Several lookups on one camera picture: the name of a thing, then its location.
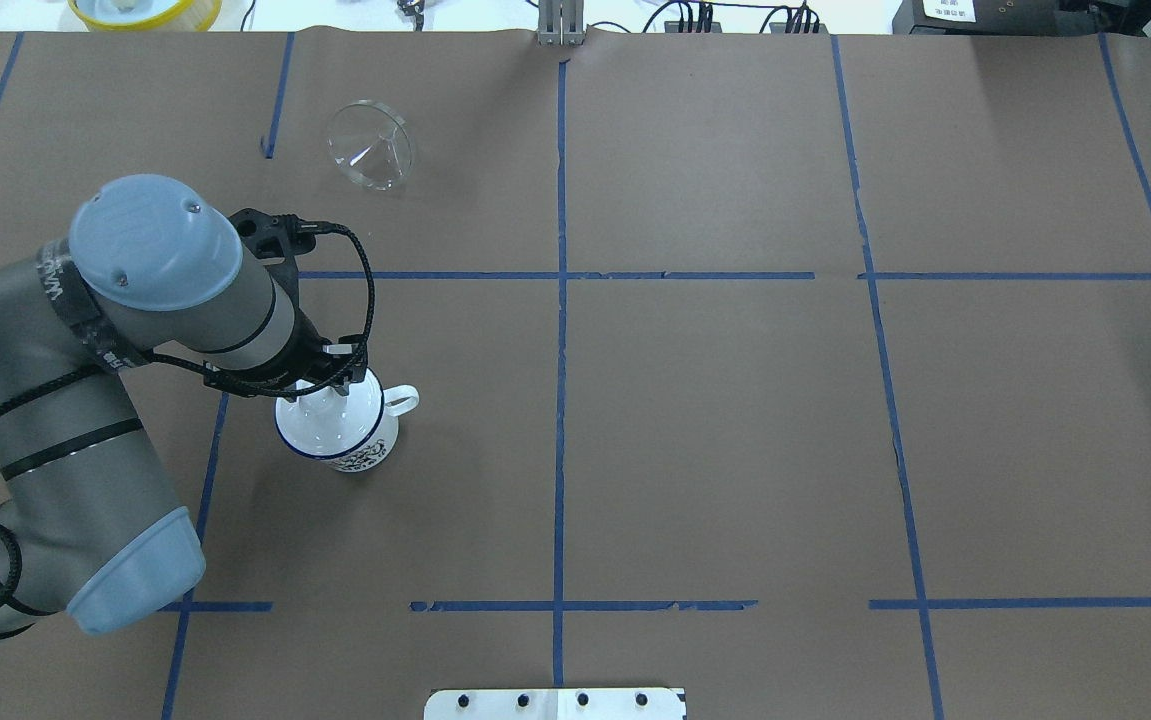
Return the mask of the white ceramic lid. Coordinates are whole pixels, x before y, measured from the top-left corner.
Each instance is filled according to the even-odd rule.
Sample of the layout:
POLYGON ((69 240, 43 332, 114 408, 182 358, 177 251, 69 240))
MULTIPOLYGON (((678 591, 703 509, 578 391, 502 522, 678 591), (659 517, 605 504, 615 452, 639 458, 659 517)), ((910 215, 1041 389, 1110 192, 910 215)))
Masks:
POLYGON ((325 386, 291 401, 279 398, 275 429, 296 454, 334 461, 355 454, 378 432, 383 388, 371 372, 345 389, 325 386))

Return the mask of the clear plastic funnel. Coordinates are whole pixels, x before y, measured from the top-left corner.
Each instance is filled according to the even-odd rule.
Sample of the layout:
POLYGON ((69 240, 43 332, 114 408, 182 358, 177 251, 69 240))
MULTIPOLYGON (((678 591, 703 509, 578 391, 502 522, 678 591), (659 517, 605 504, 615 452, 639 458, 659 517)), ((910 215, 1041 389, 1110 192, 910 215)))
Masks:
POLYGON ((414 168, 416 146, 406 120, 378 100, 357 100, 334 112, 325 128, 325 146, 334 167, 366 190, 396 190, 414 168))

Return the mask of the white enamel mug blue rim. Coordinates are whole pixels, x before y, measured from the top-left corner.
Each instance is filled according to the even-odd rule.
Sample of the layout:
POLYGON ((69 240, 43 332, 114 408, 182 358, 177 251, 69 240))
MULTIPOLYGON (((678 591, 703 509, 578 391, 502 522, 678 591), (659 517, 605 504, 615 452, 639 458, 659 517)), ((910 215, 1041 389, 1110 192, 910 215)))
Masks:
POLYGON ((375 468, 395 450, 401 416, 416 409, 416 386, 383 386, 374 372, 342 389, 325 388, 274 404, 274 423, 295 454, 323 462, 333 470, 359 473, 375 468))

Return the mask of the yellow tape roll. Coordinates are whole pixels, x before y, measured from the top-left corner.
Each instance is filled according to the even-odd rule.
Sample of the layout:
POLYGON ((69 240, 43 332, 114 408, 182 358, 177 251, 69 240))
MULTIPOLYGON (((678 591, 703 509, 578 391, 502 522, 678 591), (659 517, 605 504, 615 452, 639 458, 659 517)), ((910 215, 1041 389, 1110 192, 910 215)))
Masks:
POLYGON ((67 1, 94 32, 206 32, 223 1, 67 1))

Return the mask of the black computer box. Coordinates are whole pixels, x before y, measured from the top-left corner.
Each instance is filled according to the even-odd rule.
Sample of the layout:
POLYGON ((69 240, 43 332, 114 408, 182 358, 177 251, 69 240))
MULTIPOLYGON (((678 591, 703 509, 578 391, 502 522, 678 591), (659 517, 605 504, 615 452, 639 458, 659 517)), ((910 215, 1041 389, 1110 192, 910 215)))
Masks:
POLYGON ((1058 1, 901 1, 892 35, 1055 37, 1058 1))

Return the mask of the aluminium frame post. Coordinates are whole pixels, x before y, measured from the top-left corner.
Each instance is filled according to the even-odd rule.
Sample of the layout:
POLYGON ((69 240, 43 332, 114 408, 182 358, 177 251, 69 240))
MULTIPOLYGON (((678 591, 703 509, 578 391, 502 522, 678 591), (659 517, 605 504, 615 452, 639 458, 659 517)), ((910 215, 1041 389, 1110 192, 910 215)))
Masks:
POLYGON ((535 0, 538 44, 540 46, 580 46, 587 38, 584 0, 535 0))

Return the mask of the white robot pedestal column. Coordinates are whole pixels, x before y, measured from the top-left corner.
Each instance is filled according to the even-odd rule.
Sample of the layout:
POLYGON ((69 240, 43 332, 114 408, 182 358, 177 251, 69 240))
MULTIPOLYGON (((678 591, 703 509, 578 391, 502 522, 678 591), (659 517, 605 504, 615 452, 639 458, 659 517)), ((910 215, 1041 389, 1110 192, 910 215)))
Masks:
POLYGON ((686 719, 683 689, 482 688, 430 694, 424 719, 686 719))

